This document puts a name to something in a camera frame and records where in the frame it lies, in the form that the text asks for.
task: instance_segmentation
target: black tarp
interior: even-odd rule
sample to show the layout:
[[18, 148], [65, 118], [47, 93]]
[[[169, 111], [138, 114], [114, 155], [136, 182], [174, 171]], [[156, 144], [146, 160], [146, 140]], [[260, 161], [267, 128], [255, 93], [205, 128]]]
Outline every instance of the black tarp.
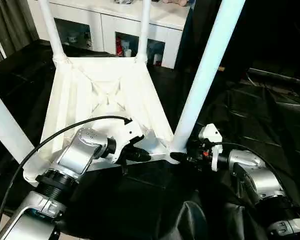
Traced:
[[[106, 57], [65, 46], [70, 57]], [[149, 67], [174, 130], [194, 74]], [[37, 41], [0, 63], [0, 97], [36, 145], [49, 102], [55, 66], [52, 51]], [[193, 134], [214, 123], [224, 140], [260, 153], [279, 171], [300, 205], [300, 96], [215, 77]], [[0, 143], [0, 201], [16, 163]], [[91, 239], [205, 240], [264, 239], [261, 228], [233, 196], [226, 172], [197, 172], [166, 161], [89, 172], [59, 223], [65, 233]], [[19, 175], [7, 206], [15, 209], [32, 187]]]

